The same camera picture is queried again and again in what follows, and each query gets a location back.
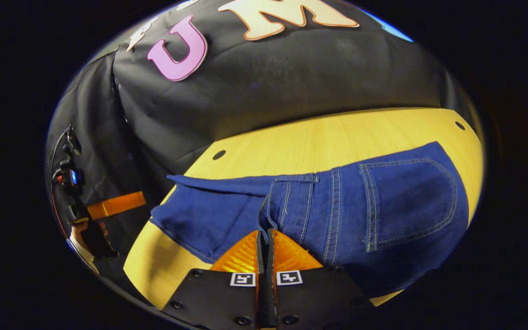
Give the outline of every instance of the hand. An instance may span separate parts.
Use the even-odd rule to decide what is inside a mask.
[[[102,221],[97,221],[97,223],[99,223],[99,227],[101,228],[101,230],[103,230],[103,236],[107,236],[107,234],[109,233],[105,229],[105,223],[103,223]],[[83,230],[86,230],[87,227],[88,227],[88,221],[84,223],[80,223],[80,224],[73,224],[71,235],[75,238],[75,241],[77,241],[80,244],[80,246],[82,246],[83,248],[85,248],[87,251],[90,252],[87,245],[84,244],[83,236],[81,235],[81,232]]]

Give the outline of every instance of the denim fabric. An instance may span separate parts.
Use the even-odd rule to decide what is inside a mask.
[[[275,228],[343,265],[369,297],[438,268],[468,225],[466,192],[437,142],[306,175],[169,178],[176,190],[151,221],[202,261]]]

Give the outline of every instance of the dark background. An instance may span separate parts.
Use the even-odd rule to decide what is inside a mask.
[[[528,1],[359,4],[456,75],[484,113],[490,142],[484,194],[460,246],[360,328],[528,329]],[[73,75],[168,6],[0,2],[0,328],[170,328],[80,265],[53,221],[43,176],[48,123]]]

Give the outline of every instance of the pink letter u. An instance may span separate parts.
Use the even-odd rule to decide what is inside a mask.
[[[182,81],[190,76],[199,65],[203,63],[207,55],[207,41],[205,37],[191,23],[192,15],[189,15],[170,29],[170,34],[178,33],[189,47],[189,54],[181,62],[176,62],[166,48],[164,39],[160,39],[148,52],[148,59],[153,61],[163,76],[169,81]]]

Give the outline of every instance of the jeans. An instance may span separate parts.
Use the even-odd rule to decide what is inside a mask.
[[[202,261],[275,228],[342,265],[369,297],[438,268],[468,225],[461,178],[437,142],[305,175],[168,178],[176,190],[150,221]]]

